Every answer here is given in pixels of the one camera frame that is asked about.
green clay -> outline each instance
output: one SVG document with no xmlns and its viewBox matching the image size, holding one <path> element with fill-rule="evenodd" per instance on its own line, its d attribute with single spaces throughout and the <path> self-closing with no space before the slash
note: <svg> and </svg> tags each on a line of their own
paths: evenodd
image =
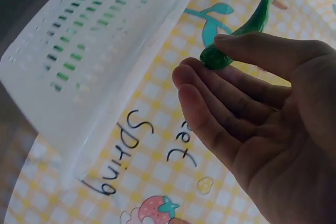
<svg viewBox="0 0 336 224">
<path fill-rule="evenodd" d="M 238 36 L 252 31 L 263 32 L 268 21 L 268 10 L 272 0 L 261 0 L 252 17 L 232 33 Z M 210 70 L 219 70 L 230 65 L 233 60 L 219 51 L 212 43 L 200 55 L 200 61 Z"/>
</svg>

cartoon strawberry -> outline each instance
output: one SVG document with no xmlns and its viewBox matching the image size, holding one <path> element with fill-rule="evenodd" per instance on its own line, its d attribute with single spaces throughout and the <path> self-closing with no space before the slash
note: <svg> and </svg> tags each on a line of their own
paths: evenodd
<svg viewBox="0 0 336 224">
<path fill-rule="evenodd" d="M 175 209 L 178 207 L 179 204 L 173 204 L 168 196 L 153 196 L 142 203 L 139 220 L 150 217 L 154 224 L 165 224 L 175 218 Z"/>
</svg>

white plastic basket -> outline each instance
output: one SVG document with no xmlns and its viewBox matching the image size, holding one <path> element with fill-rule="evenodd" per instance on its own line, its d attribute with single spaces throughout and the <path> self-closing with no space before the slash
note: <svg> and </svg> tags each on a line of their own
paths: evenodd
<svg viewBox="0 0 336 224">
<path fill-rule="evenodd" d="M 9 46 L 0 80 L 61 155 L 60 184 L 95 162 L 189 0 L 50 0 Z"/>
</svg>

fingernail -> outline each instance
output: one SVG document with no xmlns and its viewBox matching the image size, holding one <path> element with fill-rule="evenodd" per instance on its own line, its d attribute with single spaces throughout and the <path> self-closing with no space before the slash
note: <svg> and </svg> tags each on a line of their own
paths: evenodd
<svg viewBox="0 0 336 224">
<path fill-rule="evenodd" d="M 230 39 L 232 38 L 229 34 L 217 34 L 215 40 L 223 40 L 223 39 Z"/>
</svg>

plastic tablecloth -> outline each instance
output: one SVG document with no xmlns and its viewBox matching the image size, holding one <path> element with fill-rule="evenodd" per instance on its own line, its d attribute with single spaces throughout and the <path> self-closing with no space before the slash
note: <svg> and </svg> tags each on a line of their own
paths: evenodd
<svg viewBox="0 0 336 224">
<path fill-rule="evenodd" d="M 279 0 L 266 33 L 334 46 L 336 0 Z M 231 33 L 259 0 L 191 0 L 110 134 L 94 168 L 70 190 L 57 187 L 59 156 L 38 137 L 5 223 L 267 223 L 234 176 L 186 124 L 171 80 L 217 33 Z M 235 62 L 273 84 L 288 82 Z"/>
</svg>

